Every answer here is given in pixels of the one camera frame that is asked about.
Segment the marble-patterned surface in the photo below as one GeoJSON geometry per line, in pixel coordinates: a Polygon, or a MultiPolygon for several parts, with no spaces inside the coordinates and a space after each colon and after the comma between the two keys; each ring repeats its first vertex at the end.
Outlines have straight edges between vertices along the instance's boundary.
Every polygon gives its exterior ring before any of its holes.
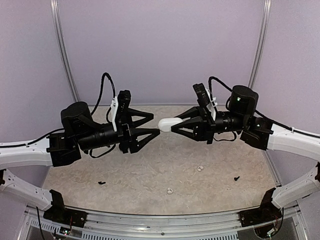
{"type": "MultiPolygon", "coordinates": [[[[143,127],[156,128],[189,106],[133,106],[154,113],[143,127]]],[[[108,107],[93,118],[105,122],[108,107]]],[[[231,133],[216,136],[232,138],[231,133]]],[[[96,149],[95,155],[105,151],[96,149]]],[[[62,193],[66,205],[85,209],[144,215],[221,212],[258,206],[274,180],[262,152],[240,140],[195,142],[175,133],[161,133],[135,154],[118,147],[108,155],[51,168],[44,188],[62,193]],[[167,194],[167,188],[173,194],[167,194]]]]}

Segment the white wall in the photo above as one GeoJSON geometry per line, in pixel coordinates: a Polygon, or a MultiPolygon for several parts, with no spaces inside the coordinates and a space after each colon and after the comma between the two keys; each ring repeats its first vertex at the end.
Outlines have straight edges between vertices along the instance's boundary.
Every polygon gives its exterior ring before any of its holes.
{"type": "MultiPolygon", "coordinates": [[[[0,142],[35,139],[61,127],[60,111],[72,103],[56,40],[50,1],[0,1],[0,142]]],[[[11,169],[41,186],[48,169],[11,169]]],[[[0,193],[0,239],[13,240],[25,211],[0,193]]]]}
{"type": "MultiPolygon", "coordinates": [[[[267,38],[254,90],[257,109],[295,128],[320,133],[320,1],[272,1],[267,38]]],[[[316,165],[305,157],[270,151],[282,184],[316,165]]],[[[299,206],[311,240],[320,239],[320,193],[299,206]]]]}
{"type": "MultiPolygon", "coordinates": [[[[248,85],[264,0],[65,0],[63,36],[81,100],[109,72],[134,104],[196,104],[209,76],[248,85]]],[[[229,92],[214,91],[224,104],[229,92]]],[[[106,84],[102,103],[109,105],[106,84]]]]}

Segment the black cylinder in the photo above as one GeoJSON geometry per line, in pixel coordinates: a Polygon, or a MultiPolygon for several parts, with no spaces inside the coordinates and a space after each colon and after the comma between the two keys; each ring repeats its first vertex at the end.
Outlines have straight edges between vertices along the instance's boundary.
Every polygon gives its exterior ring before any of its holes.
{"type": "Polygon", "coordinates": [[[215,116],[215,133],[236,132],[243,129],[243,117],[229,111],[219,111],[215,116]]]}
{"type": "Polygon", "coordinates": [[[111,123],[102,124],[102,128],[77,139],[82,151],[97,149],[119,143],[118,134],[111,123]]]}

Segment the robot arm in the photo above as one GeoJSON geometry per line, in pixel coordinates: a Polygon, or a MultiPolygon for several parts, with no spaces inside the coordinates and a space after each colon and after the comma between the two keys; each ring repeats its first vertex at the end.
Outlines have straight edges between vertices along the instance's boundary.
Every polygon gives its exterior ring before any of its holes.
{"type": "Polygon", "coordinates": [[[44,211],[45,219],[83,228],[86,212],[66,208],[59,192],[36,187],[15,176],[8,168],[66,166],[81,159],[80,150],[91,155],[93,149],[115,144],[119,144],[124,154],[138,152],[158,136],[160,130],[138,128],[152,120],[154,115],[129,108],[130,101],[130,91],[120,91],[111,102],[112,122],[103,124],[93,121],[85,102],[76,102],[61,111],[63,132],[33,141],[0,143],[0,193],[28,201],[44,211]],[[133,116],[142,119],[133,121],[133,116]],[[138,141],[138,137],[144,135],[147,136],[138,141]]]}
{"type": "Polygon", "coordinates": [[[280,150],[314,159],[318,164],[307,174],[287,185],[268,190],[259,208],[240,212],[243,227],[281,218],[287,204],[320,191],[320,135],[287,128],[266,117],[254,116],[258,94],[245,86],[234,86],[226,108],[217,111],[215,98],[204,85],[193,85],[199,106],[174,118],[162,119],[162,132],[174,132],[195,141],[212,144],[214,134],[237,132],[246,144],[261,150],[280,150]]]}

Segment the beige table surface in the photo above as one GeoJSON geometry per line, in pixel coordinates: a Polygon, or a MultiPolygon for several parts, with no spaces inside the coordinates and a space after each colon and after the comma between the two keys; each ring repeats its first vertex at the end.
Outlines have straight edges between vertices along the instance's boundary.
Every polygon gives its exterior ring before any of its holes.
{"type": "MultiPolygon", "coordinates": [[[[154,113],[154,120],[143,127],[156,128],[160,119],[174,117],[190,106],[132,108],[154,113]]],[[[107,109],[99,107],[93,119],[104,123],[107,109]]],[[[232,138],[232,134],[216,138],[232,138]]],[[[94,154],[104,151],[97,149],[94,154]]],[[[213,213],[258,206],[266,190],[274,186],[261,150],[239,139],[207,145],[171,132],[161,133],[134,154],[123,154],[118,147],[98,159],[82,153],[82,159],[69,166],[52,167],[43,185],[59,191],[68,206],[144,215],[213,213]],[[199,172],[198,166],[204,169],[199,172]],[[173,194],[167,194],[167,188],[173,194]]]]}

